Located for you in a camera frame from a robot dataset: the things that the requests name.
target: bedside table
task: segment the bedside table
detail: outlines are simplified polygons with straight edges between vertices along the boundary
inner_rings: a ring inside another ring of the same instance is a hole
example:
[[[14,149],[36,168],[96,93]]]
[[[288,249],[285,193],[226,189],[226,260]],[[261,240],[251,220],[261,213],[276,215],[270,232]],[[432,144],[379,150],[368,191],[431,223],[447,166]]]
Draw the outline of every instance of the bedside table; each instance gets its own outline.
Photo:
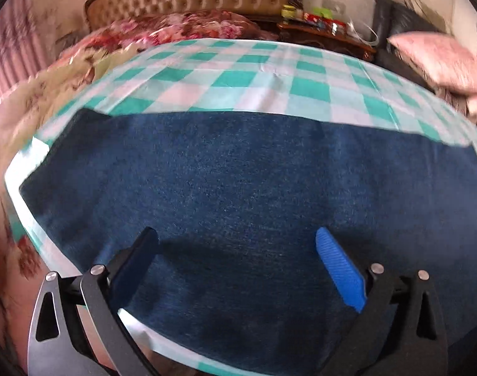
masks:
[[[280,41],[293,44],[314,46],[340,54],[350,55],[357,59],[371,62],[376,50],[369,45],[349,36],[333,35],[316,27],[303,24],[277,23],[280,30]]]

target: gingham bedsheet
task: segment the gingham bedsheet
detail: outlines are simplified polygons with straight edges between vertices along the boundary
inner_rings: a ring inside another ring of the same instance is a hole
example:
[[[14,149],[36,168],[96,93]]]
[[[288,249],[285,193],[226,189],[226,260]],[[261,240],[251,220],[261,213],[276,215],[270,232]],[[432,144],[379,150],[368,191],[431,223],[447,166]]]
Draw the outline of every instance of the gingham bedsheet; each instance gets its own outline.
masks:
[[[140,112],[251,111],[416,133],[449,145],[472,145],[477,129],[430,92],[352,57],[280,42],[199,39],[165,44],[102,77],[20,151],[6,174],[19,219],[43,260],[78,275],[34,220],[19,186],[42,162],[73,114],[87,107],[112,116]],[[254,375],[204,358],[156,334],[126,311],[139,342],[180,363],[219,375]]]

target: blue denim fabric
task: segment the blue denim fabric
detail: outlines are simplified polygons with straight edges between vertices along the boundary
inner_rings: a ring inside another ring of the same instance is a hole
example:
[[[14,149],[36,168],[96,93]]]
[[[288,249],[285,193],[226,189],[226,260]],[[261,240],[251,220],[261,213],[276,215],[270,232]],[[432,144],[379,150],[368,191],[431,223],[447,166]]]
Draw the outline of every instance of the blue denim fabric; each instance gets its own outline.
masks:
[[[161,238],[127,311],[237,368],[306,375],[355,311],[315,250],[435,281],[448,339],[477,326],[477,157],[413,134],[252,112],[81,110],[23,183],[80,270],[145,226]]]

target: metal screw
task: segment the metal screw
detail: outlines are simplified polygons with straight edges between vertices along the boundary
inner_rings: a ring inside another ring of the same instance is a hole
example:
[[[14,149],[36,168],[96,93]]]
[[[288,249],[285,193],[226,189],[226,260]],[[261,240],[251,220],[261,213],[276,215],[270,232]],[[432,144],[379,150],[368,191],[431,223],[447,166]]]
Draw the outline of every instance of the metal screw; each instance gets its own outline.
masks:
[[[102,274],[104,271],[104,265],[102,264],[96,264],[94,267],[90,269],[90,273],[92,276],[98,276],[99,274]]]
[[[49,274],[45,276],[45,280],[47,281],[54,281],[57,278],[57,273],[55,271],[51,271]]]
[[[371,271],[374,274],[383,274],[385,272],[385,268],[380,263],[373,263],[371,264]]]
[[[418,277],[426,281],[430,278],[430,274],[428,274],[428,271],[426,270],[420,270],[418,271]]]

